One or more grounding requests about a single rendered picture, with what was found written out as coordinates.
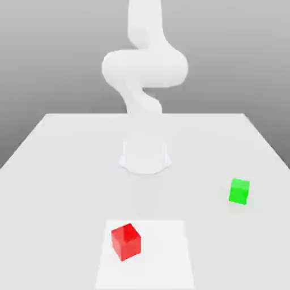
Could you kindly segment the small red cube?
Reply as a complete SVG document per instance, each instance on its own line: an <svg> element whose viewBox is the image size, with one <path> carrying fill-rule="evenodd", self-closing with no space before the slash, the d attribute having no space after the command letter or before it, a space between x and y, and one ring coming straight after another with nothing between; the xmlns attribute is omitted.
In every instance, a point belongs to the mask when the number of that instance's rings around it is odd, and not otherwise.
<svg viewBox="0 0 290 290"><path fill-rule="evenodd" d="M111 230L111 239L122 262L141 253L141 236L131 223Z"/></svg>

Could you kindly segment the small green cube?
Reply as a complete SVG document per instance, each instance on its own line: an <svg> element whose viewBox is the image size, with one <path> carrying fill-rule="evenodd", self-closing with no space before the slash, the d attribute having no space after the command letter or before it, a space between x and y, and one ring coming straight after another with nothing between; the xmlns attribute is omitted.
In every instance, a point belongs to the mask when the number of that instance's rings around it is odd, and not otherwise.
<svg viewBox="0 0 290 290"><path fill-rule="evenodd" d="M228 200L230 202L246 205L249 195L249 188L249 181L233 178Z"/></svg>

